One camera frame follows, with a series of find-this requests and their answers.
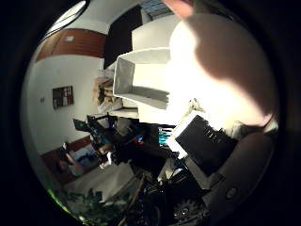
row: leaf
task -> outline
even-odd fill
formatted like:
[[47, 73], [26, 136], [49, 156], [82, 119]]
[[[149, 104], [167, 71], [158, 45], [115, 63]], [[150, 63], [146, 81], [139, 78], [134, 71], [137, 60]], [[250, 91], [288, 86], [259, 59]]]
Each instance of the leaf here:
[[101, 191], [96, 191], [95, 198], [97, 199], [97, 202], [101, 201], [103, 199], [103, 193]]
[[87, 193], [87, 199], [92, 200], [94, 197], [93, 188], [91, 188]]
[[131, 197], [131, 194], [128, 192], [123, 195], [122, 199], [127, 202], [128, 200], [130, 200], [130, 197]]
[[83, 196], [83, 194], [79, 194], [79, 193], [73, 193], [74, 196], [77, 196], [77, 197], [81, 197]]
[[85, 195], [81, 194], [80, 197], [82, 197], [82, 202], [84, 203], [84, 201], [85, 201], [85, 199], [86, 199]]

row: wooden wall panel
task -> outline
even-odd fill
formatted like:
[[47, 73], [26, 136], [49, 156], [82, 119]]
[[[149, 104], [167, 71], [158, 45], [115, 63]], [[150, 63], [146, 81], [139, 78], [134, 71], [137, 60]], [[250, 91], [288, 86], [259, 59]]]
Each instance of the wooden wall panel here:
[[53, 55], [84, 55], [103, 57], [105, 35], [83, 29], [67, 29], [62, 34]]
[[[70, 143], [70, 148], [72, 151], [76, 152], [79, 149], [87, 146], [88, 144], [90, 144], [90, 137], [83, 137], [80, 139], [75, 140], [74, 142]], [[62, 185], [65, 185], [69, 182], [72, 182], [76, 179], [75, 176], [73, 176], [72, 173], [70, 173], [69, 171], [67, 172], [63, 172], [63, 173], [59, 173], [56, 170], [55, 167], [55, 163], [59, 160], [59, 157], [57, 155], [57, 151], [60, 149], [61, 147], [54, 149], [48, 153], [45, 153], [41, 156], [41, 159], [43, 160], [43, 162], [45, 163], [46, 167], [49, 169], [49, 171], [55, 176], [55, 178], [58, 180], [58, 182], [60, 182]]]
[[58, 31], [54, 35], [47, 38], [44, 45], [40, 49], [40, 53], [38, 54], [36, 61], [39, 61], [46, 57], [50, 57], [53, 54], [53, 51], [55, 50], [55, 46], [58, 44], [62, 34], [63, 31]]
[[57, 55], [103, 57], [105, 35], [85, 29], [65, 29], [47, 39], [37, 61]]

